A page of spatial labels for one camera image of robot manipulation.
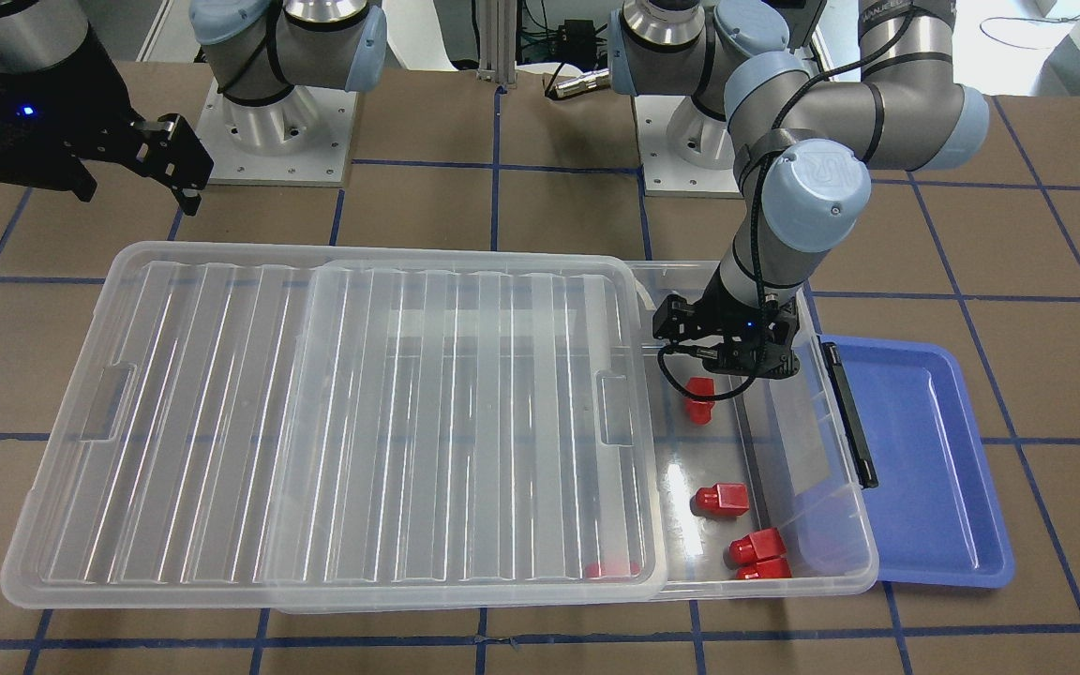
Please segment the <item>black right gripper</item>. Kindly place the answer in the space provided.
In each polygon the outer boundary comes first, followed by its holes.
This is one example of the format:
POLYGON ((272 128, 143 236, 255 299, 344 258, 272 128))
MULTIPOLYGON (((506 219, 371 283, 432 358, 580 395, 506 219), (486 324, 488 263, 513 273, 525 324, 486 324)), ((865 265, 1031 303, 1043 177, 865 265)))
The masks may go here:
POLYGON ((99 42, 84 42, 55 65, 0 73, 0 183, 95 195, 87 159, 160 183, 195 217, 214 162, 179 112, 144 120, 99 42))

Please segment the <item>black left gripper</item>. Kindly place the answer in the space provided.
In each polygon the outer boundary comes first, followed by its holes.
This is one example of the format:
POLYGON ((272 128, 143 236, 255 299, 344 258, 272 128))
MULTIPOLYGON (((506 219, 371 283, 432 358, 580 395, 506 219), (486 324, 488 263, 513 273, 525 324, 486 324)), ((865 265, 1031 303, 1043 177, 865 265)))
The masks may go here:
POLYGON ((666 379, 669 354, 696 357, 707 372, 743 379, 784 380, 799 372, 793 341, 799 325, 797 288, 767 283, 766 294, 755 303, 744 303, 714 274, 696 302, 670 293, 657 305, 652 337, 663 340, 657 367, 666 379))

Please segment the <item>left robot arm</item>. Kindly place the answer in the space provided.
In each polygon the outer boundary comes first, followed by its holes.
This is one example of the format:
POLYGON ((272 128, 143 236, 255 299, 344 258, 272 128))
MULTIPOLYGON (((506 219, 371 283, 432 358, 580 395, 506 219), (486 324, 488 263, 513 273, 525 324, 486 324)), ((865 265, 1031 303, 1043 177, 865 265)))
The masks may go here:
POLYGON ((686 96, 720 121, 747 211, 690 302, 652 333, 669 355, 742 379, 798 372, 796 296, 870 201, 872 171, 966 165, 989 129, 984 95, 954 77, 951 1, 862 1, 859 59, 813 75, 762 1, 625 1, 607 23, 612 87, 686 96))

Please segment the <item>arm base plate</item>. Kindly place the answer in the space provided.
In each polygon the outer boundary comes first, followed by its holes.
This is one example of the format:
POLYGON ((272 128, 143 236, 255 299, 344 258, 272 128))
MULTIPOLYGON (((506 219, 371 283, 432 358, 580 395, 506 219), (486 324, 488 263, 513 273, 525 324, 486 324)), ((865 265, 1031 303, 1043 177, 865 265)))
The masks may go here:
POLYGON ((744 201, 737 168, 745 161, 724 121, 689 96, 636 96, 633 110, 644 195, 744 201))
POLYGON ((362 97, 299 86, 281 102, 246 107, 226 99, 210 82, 193 125, 214 162, 207 184, 342 188, 362 97))

